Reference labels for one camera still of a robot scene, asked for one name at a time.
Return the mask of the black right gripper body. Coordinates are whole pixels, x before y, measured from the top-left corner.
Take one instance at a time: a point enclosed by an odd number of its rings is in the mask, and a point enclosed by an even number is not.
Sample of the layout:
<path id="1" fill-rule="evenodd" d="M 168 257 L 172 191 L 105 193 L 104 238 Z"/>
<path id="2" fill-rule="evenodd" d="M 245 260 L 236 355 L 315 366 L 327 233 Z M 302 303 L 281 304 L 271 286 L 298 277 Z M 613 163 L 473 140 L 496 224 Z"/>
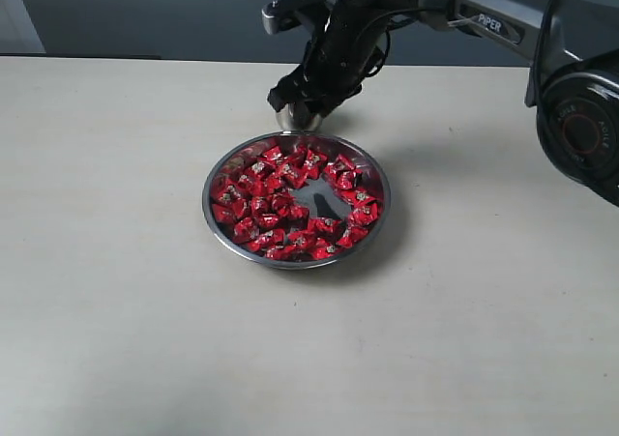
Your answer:
<path id="1" fill-rule="evenodd" d="M 301 64 L 290 75 L 303 94 L 340 94 L 343 101 L 361 90 L 362 81 L 382 58 L 377 48 L 387 32 L 381 0 L 336 0 L 321 31 L 311 34 Z"/>

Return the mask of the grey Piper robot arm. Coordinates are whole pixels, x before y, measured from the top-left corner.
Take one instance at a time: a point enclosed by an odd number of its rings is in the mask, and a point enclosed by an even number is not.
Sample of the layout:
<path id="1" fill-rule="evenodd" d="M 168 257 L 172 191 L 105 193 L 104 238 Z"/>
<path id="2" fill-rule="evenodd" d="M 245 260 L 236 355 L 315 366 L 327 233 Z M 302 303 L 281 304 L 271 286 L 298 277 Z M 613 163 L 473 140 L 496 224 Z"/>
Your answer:
<path id="1" fill-rule="evenodd" d="M 377 74 L 389 33 L 420 22 L 493 41 L 530 66 L 525 104 L 550 162 L 618 200 L 618 12 L 583 0 L 275 0 L 267 33 L 310 32 L 301 64 L 269 92 L 289 131 L 316 128 Z"/>

